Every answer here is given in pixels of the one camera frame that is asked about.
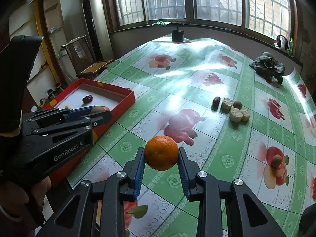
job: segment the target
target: red tray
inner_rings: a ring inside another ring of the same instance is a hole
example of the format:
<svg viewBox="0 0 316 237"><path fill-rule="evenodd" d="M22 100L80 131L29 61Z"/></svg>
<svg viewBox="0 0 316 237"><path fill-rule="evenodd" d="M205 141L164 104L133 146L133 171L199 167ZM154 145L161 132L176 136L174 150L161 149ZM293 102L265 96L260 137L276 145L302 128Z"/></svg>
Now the red tray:
<svg viewBox="0 0 316 237"><path fill-rule="evenodd" d="M80 78L73 84L71 84L68 88L66 88L62 93L60 93L54 100L52 100L45 109L51 109L60 104L63 100L65 100L69 95L71 95L75 90L79 88L80 85L86 84L94 87L98 87L101 89L106 89L111 93L116 93L120 96L125 96L121 102L119 102L112 110L112 120L102 126L95 127L92 130L93 133L93 142L95 143L109 128L114 122L122 116L125 111L129 109L135 103L135 95L134 92L130 89L122 88L115 85L110 85L98 81L93 81L89 79ZM80 159L86 154L87 150L76 156L65 165L57 169L56 171L50 174L50 179L53 186L57 186L67 175L69 175L70 171L80 162Z"/></svg>

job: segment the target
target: silver bolt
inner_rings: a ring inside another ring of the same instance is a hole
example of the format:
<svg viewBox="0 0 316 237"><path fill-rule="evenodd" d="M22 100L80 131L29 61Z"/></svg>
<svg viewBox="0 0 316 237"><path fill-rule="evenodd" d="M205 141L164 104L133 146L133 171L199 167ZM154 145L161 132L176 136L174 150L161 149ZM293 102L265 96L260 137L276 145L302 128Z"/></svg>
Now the silver bolt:
<svg viewBox="0 0 316 237"><path fill-rule="evenodd" d="M83 180L81 183L80 183L82 186L86 187L86 186L89 186L90 185L90 182L88 180Z"/></svg>
<svg viewBox="0 0 316 237"><path fill-rule="evenodd" d="M244 181L239 179L239 178L237 178L237 179L234 180L234 183L235 183L235 185L239 185L240 186L240 185L244 184Z"/></svg>
<svg viewBox="0 0 316 237"><path fill-rule="evenodd" d="M124 171L120 171L120 172L117 172L116 176L119 178L123 178L126 176L126 173Z"/></svg>
<svg viewBox="0 0 316 237"><path fill-rule="evenodd" d="M206 173L205 171L200 171L200 172L198 173L198 176L199 176L199 177L206 177L206 176L207 176L207 173Z"/></svg>

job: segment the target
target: headphones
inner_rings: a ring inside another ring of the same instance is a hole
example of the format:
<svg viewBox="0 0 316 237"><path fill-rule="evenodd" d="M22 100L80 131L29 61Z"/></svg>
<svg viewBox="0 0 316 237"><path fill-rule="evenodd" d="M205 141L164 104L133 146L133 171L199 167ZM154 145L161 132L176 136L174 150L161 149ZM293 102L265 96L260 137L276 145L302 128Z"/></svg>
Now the headphones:
<svg viewBox="0 0 316 237"><path fill-rule="evenodd" d="M281 38L280 38L280 37L283 37L283 38L284 38L284 40L285 40L285 45L282 44L283 42L281 42ZM289 46L289 42L288 42L288 40L286 39L285 36L283 36L283 35L278 35L277 38L276 38L276 45L277 45L279 48L281 48L281 46L284 45L284 49L287 50L287 49L288 49L288 46Z"/></svg>

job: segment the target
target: bread piece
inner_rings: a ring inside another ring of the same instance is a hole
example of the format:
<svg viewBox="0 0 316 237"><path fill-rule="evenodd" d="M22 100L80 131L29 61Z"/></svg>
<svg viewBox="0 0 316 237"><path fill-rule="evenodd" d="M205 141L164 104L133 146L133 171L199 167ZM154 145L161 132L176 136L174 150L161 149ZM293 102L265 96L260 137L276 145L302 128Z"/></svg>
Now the bread piece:
<svg viewBox="0 0 316 237"><path fill-rule="evenodd" d="M223 110L230 110L230 107L233 105L233 101L228 99L228 98L224 98L223 103L222 103L222 109Z"/></svg>
<svg viewBox="0 0 316 237"><path fill-rule="evenodd" d="M229 118L233 122L240 122L243 118L243 114L240 109L232 108L230 109Z"/></svg>
<svg viewBox="0 0 316 237"><path fill-rule="evenodd" d="M248 121L250 119L250 113L248 110L241 110L243 114L242 121Z"/></svg>

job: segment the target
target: window frame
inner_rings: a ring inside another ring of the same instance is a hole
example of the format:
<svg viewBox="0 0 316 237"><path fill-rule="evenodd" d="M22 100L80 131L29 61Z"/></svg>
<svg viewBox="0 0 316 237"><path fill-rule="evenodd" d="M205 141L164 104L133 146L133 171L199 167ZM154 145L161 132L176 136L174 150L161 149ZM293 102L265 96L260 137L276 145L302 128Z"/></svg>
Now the window frame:
<svg viewBox="0 0 316 237"><path fill-rule="evenodd" d="M249 15L249 13L246 13L247 6L246 2L248 0L241 0L242 3L242 12L241 12L241 26L237 26L234 24L230 23L225 23L225 22L220 22L220 21L214 21L214 20L202 20L202 19L197 19L197 10L196 7L197 5L195 4L195 0L184 0L185 4L185 18L183 19L161 19L161 20L149 20L148 18L148 10L147 10L147 0L142 0L142 7L143 7L143 15L144 15L144 21L136 22L136 23L130 23L126 25L120 25L119 24L119 18L118 18L118 10L117 10L117 5L116 1L112 1L112 6L110 6L111 2L109 0L105 0L106 9L107 9L107 14L108 14L108 19L109 20L109 32L115 32L123 29L129 29L129 28L134 28L134 27L139 27L139 26L144 26L144 25L149 25L153 24L157 21L165 20L165 21L173 21L173 22L181 22L181 23L188 23L188 24L197 24L197 25L204 25L204 26L210 26L210 27L218 27L222 29L228 29L231 31L238 32L240 34L244 34L246 36L253 37L255 39L258 39L260 41L263 41L267 44L273 45L275 40L269 36L266 36L262 33L256 32L255 30L251 30L249 28L246 28L247 21L249 21L249 18L246 17L246 15ZM296 21L295 18L297 15L297 6L296 6L296 1L295 0L288 0L289 2L289 10L290 10L290 27L289 27L289 42L290 39L293 38L294 43L296 42L296 36L294 35L294 30L297 28L295 25Z"/></svg>

